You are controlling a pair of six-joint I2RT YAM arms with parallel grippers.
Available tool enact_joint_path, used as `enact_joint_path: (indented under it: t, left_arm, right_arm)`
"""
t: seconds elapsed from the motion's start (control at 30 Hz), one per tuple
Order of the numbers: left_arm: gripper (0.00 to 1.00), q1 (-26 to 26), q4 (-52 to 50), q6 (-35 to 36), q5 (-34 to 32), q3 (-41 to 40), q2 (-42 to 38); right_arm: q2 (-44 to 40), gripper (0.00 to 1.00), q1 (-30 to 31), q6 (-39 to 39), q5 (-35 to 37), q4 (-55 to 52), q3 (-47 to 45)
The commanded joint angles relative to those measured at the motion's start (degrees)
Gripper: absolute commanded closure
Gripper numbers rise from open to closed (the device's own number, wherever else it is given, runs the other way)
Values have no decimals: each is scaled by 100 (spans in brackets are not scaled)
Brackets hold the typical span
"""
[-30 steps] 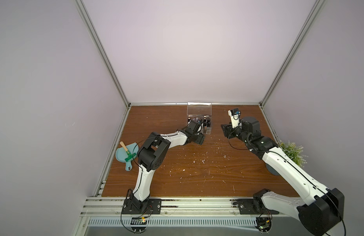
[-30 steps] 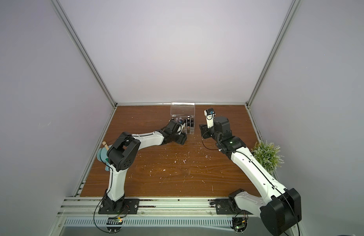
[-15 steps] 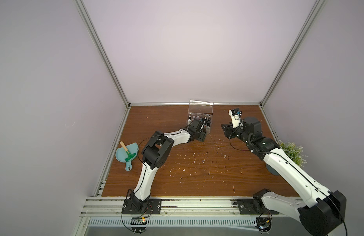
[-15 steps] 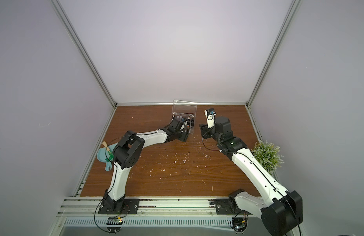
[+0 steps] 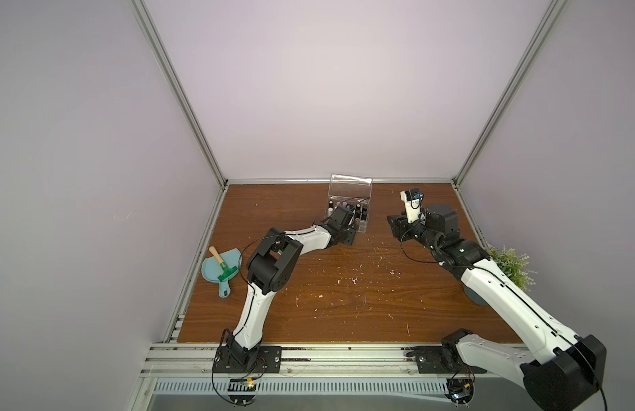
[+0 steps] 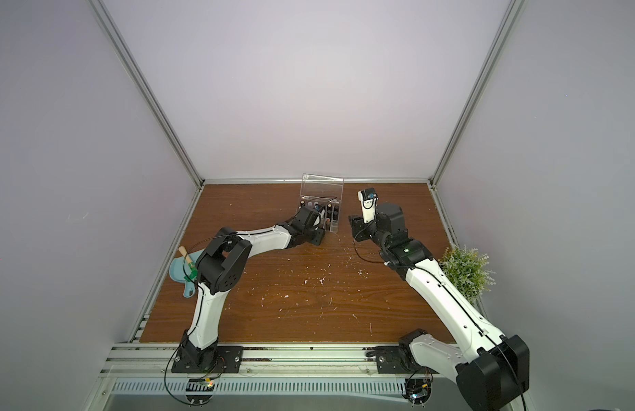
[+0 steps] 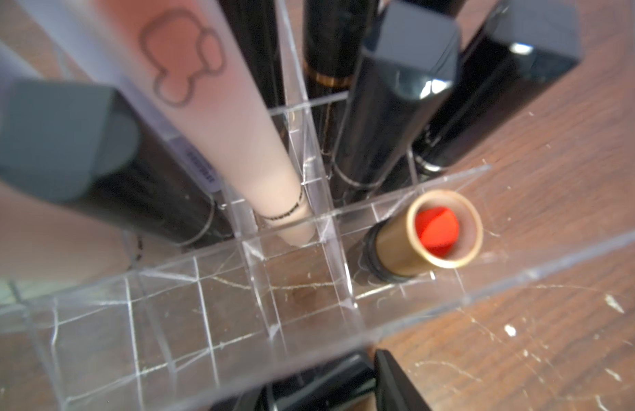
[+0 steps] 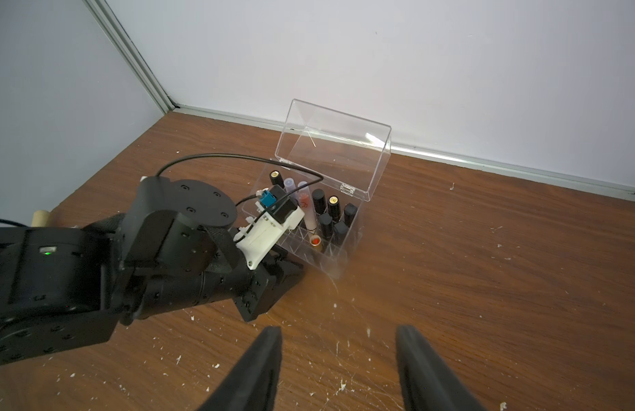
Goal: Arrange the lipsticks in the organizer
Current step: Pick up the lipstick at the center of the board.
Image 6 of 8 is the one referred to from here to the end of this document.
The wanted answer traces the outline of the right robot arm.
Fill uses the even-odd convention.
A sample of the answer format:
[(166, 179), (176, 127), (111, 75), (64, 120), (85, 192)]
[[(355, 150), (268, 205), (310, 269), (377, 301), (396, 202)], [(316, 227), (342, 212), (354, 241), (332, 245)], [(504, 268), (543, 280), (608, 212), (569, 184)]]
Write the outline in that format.
[(426, 332), (414, 334), (411, 360), (456, 383), (473, 410), (500, 410), (523, 400), (530, 383), (527, 344), (507, 336), (464, 298), (427, 247), (409, 236), (398, 205), (364, 197), (361, 209), (349, 219), (354, 241), (375, 243), (384, 265), (427, 302), (455, 340), (445, 344)]

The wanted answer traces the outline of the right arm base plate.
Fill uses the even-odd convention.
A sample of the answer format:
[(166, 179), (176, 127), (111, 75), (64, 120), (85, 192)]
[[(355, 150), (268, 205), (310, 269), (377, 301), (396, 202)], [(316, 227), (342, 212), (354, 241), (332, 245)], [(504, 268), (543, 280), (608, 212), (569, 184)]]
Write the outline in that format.
[(426, 367), (420, 366), (408, 349), (402, 345), (381, 345), (365, 350), (365, 358), (373, 361), (380, 374), (425, 373)]

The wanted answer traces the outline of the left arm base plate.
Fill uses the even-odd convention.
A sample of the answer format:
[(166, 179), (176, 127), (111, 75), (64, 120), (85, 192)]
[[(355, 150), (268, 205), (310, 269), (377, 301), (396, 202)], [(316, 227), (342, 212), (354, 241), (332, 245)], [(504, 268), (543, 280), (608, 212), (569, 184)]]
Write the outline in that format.
[(238, 373), (244, 348), (236, 345), (211, 345), (199, 350), (191, 344), (180, 347), (172, 359), (172, 373)]

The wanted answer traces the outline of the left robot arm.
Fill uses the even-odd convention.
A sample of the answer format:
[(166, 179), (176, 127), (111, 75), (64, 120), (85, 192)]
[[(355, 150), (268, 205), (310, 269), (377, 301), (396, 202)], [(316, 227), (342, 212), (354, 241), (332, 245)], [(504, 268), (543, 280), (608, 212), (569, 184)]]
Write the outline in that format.
[(304, 205), (279, 224), (256, 231), (224, 227), (203, 251), (188, 253), (179, 248), (173, 261), (186, 284), (198, 293), (192, 325), (181, 339), (177, 361), (204, 370), (216, 362), (218, 328), (228, 293), (240, 281), (249, 258), (262, 253), (295, 248), (304, 243), (319, 245), (325, 234), (322, 212)]

